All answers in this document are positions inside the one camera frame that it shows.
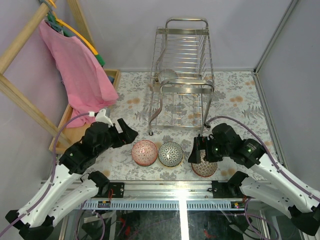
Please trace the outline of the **red patterned bowl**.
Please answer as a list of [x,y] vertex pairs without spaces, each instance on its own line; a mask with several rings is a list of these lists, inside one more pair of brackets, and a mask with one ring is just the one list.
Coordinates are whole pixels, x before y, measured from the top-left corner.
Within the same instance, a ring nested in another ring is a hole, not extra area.
[[141,140],[132,147],[131,156],[137,165],[147,167],[158,158],[158,149],[152,141]]

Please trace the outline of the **blue patterned bowl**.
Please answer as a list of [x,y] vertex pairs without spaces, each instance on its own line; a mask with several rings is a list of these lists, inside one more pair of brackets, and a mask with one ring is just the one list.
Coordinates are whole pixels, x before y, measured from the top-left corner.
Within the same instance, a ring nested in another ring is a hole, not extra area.
[[184,151],[178,143],[168,141],[160,146],[158,159],[165,167],[175,168],[183,162]]

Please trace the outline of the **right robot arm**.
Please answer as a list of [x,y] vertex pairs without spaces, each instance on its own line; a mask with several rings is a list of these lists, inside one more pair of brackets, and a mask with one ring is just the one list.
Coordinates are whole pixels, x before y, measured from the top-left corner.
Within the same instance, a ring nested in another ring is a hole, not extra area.
[[303,233],[315,236],[320,229],[320,192],[283,167],[262,143],[242,139],[226,123],[215,126],[209,136],[198,135],[188,158],[191,164],[221,162],[230,158],[236,164],[259,174],[268,181],[263,184],[238,170],[227,182],[233,197],[253,197],[287,216]]

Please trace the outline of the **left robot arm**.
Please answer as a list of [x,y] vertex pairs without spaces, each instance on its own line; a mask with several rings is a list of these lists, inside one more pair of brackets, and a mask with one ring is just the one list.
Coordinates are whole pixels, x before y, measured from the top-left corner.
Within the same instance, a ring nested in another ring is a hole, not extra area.
[[19,231],[24,240],[46,240],[55,226],[73,209],[92,197],[105,197],[110,190],[109,179],[100,171],[93,171],[72,192],[63,196],[66,189],[95,164],[100,154],[109,148],[131,144],[138,132],[120,118],[118,132],[113,123],[96,121],[61,156],[52,169],[50,178],[36,195],[18,210],[10,210],[5,218]]

